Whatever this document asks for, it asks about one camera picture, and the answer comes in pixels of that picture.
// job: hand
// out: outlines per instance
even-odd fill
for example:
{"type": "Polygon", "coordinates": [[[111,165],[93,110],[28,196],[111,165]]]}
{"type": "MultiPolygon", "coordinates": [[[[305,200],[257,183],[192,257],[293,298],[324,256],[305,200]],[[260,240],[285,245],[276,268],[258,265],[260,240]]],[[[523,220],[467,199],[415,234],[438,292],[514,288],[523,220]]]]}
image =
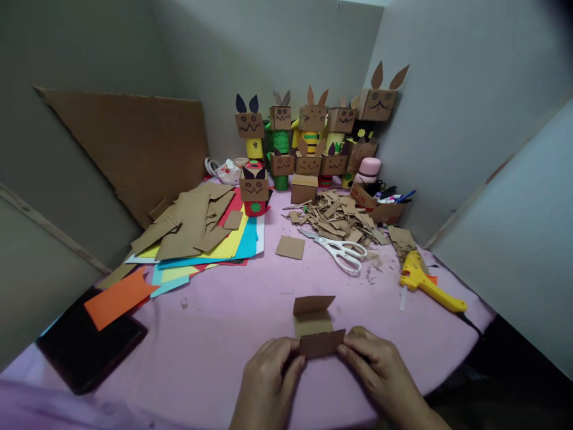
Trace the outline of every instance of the hand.
{"type": "Polygon", "coordinates": [[[377,407],[401,429],[449,429],[420,394],[396,346],[366,329],[362,333],[365,337],[351,331],[337,349],[377,407]]]}
{"type": "Polygon", "coordinates": [[[247,362],[229,430],[285,427],[306,357],[295,358],[284,378],[282,370],[289,356],[297,351],[296,339],[271,339],[247,362]]]}

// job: scissors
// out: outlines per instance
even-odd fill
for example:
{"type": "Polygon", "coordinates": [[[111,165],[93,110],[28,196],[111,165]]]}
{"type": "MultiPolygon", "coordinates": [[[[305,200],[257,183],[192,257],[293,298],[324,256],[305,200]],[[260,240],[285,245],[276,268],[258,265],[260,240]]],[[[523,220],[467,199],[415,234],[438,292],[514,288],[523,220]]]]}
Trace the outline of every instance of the scissors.
{"type": "Polygon", "coordinates": [[[362,245],[359,245],[356,242],[333,241],[315,235],[314,233],[311,233],[308,230],[303,230],[301,228],[299,228],[298,231],[300,231],[306,237],[314,239],[316,243],[325,248],[334,258],[336,264],[345,272],[351,275],[356,275],[358,272],[360,272],[362,265],[358,260],[362,260],[364,257],[366,257],[367,254],[366,248],[362,245]],[[354,251],[354,249],[345,248],[344,245],[352,245],[354,248],[357,248],[361,252],[358,253],[354,251]]]}

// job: wall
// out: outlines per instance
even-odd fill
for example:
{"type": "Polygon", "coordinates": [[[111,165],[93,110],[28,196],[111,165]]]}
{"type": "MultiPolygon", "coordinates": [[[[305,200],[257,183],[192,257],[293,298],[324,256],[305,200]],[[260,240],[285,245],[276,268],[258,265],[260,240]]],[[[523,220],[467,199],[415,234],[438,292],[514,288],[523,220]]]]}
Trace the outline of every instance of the wall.
{"type": "Polygon", "coordinates": [[[2,1],[0,182],[108,267],[140,233],[32,85],[176,96],[148,2],[2,1]]]}
{"type": "Polygon", "coordinates": [[[382,127],[383,178],[417,189],[403,225],[424,245],[573,88],[566,32],[541,1],[395,0],[365,85],[411,64],[382,127]]]}
{"type": "Polygon", "coordinates": [[[327,104],[362,88],[382,9],[336,0],[152,0],[183,96],[205,108],[211,156],[245,156],[235,97],[258,94],[263,118],[273,89],[291,90],[293,117],[311,84],[327,104]]]}
{"type": "Polygon", "coordinates": [[[0,198],[0,371],[101,273],[0,198]]]}
{"type": "Polygon", "coordinates": [[[573,99],[432,247],[573,379],[573,99]]]}

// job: pink tablecloth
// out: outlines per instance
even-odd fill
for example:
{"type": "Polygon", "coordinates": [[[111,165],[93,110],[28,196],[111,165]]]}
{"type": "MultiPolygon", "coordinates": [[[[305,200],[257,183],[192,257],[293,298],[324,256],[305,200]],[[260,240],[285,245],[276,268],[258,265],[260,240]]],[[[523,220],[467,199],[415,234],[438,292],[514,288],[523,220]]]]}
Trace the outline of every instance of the pink tablecloth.
{"type": "MultiPolygon", "coordinates": [[[[227,428],[245,362],[267,339],[294,337],[294,299],[315,294],[336,295],[330,307],[335,330],[364,325],[398,346],[423,394],[439,386],[470,352],[476,332],[422,291],[409,293],[405,312],[399,311],[401,268],[392,245],[375,248],[380,270],[363,263],[357,278],[309,239],[302,260],[277,256],[281,235],[303,237],[281,217],[289,199],[289,192],[273,195],[265,252],[247,267],[207,270],[144,305],[135,316],[149,334],[92,395],[75,398],[30,346],[2,374],[2,414],[11,417],[5,422],[25,413],[44,428],[53,420],[58,428],[227,428]]],[[[428,265],[436,264],[429,252],[422,254],[428,265]]],[[[468,304],[467,316],[484,330],[493,311],[447,269],[430,271],[442,289],[468,304]]],[[[375,418],[338,357],[308,363],[290,428],[342,428],[375,418]]]]}

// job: orange paper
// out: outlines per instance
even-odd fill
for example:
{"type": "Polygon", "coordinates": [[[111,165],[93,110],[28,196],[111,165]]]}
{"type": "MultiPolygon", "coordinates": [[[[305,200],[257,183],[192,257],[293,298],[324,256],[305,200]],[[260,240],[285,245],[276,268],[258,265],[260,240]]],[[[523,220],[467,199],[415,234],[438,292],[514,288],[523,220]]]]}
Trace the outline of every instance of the orange paper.
{"type": "Polygon", "coordinates": [[[102,331],[159,288],[158,285],[146,284],[144,272],[145,267],[142,267],[84,303],[98,331],[102,331]]]}

